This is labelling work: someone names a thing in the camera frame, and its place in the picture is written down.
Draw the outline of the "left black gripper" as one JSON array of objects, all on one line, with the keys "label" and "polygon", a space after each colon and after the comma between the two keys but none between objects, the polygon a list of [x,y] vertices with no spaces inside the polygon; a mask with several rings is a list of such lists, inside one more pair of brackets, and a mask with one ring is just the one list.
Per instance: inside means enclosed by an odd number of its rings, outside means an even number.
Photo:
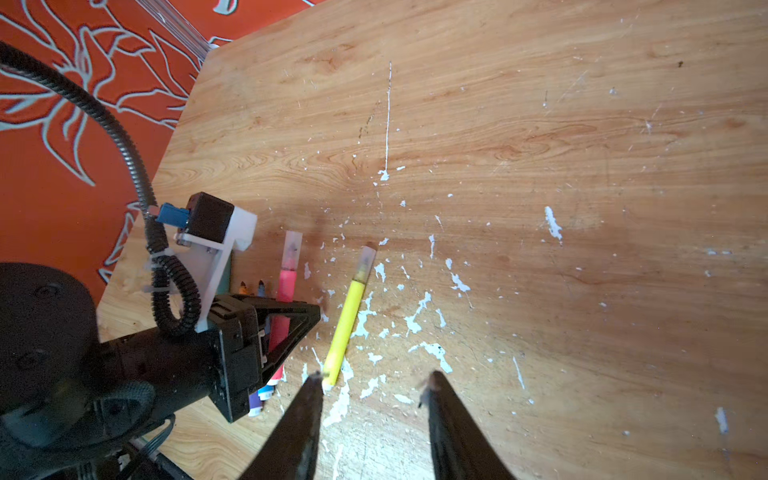
[{"label": "left black gripper", "polygon": [[320,322],[321,307],[254,295],[219,295],[210,328],[173,337],[158,328],[95,350],[98,405],[109,420],[160,423],[208,397],[230,423]]}]

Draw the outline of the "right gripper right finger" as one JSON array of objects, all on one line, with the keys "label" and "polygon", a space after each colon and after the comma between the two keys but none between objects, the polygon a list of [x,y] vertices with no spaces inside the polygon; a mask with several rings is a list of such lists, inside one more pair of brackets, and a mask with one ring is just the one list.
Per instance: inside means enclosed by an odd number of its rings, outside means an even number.
[{"label": "right gripper right finger", "polygon": [[441,371],[433,371],[420,397],[428,409],[436,479],[516,479],[497,455]]}]

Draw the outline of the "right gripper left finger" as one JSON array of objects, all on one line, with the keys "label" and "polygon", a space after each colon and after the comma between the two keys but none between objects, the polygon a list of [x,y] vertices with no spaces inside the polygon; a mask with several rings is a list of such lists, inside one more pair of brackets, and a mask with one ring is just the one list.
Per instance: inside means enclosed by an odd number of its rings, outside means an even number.
[{"label": "right gripper left finger", "polygon": [[240,479],[313,479],[323,410],[323,376],[308,376]]}]

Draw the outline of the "pink marker pen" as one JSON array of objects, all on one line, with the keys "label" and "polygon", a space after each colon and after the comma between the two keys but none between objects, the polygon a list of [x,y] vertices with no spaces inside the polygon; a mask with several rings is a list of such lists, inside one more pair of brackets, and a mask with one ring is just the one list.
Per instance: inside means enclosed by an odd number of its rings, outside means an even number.
[{"label": "pink marker pen", "polygon": [[[301,244],[301,233],[296,231],[288,231],[286,233],[276,296],[279,302],[289,303],[293,301]],[[275,316],[272,318],[269,341],[270,353],[276,351],[277,347],[288,337],[289,331],[290,319],[288,317]]]}]

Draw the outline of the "purple marker pen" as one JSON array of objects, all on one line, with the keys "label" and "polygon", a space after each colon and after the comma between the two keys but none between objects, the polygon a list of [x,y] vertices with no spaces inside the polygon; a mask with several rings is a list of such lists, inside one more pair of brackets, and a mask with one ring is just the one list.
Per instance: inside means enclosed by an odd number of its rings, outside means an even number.
[{"label": "purple marker pen", "polygon": [[249,416],[259,416],[263,410],[264,403],[269,400],[274,393],[274,387],[267,385],[249,395]]}]

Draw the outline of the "yellow marker pen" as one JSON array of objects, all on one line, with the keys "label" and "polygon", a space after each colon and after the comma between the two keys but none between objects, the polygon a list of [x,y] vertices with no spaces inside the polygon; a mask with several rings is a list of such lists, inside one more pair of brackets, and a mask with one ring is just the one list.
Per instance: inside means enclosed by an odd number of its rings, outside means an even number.
[{"label": "yellow marker pen", "polygon": [[377,249],[370,242],[362,247],[323,365],[322,388],[324,391],[332,389],[338,380],[360,304],[366,290],[371,270],[373,269],[376,253]]}]

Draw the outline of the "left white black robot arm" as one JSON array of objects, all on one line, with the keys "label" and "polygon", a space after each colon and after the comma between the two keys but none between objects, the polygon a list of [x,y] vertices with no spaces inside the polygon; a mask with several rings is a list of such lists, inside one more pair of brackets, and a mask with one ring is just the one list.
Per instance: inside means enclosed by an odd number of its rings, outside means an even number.
[{"label": "left white black robot arm", "polygon": [[1,475],[97,479],[120,451],[179,410],[209,398],[229,422],[245,416],[319,322],[318,306],[219,295],[208,327],[156,328],[101,342],[87,288],[43,265],[1,267]]}]

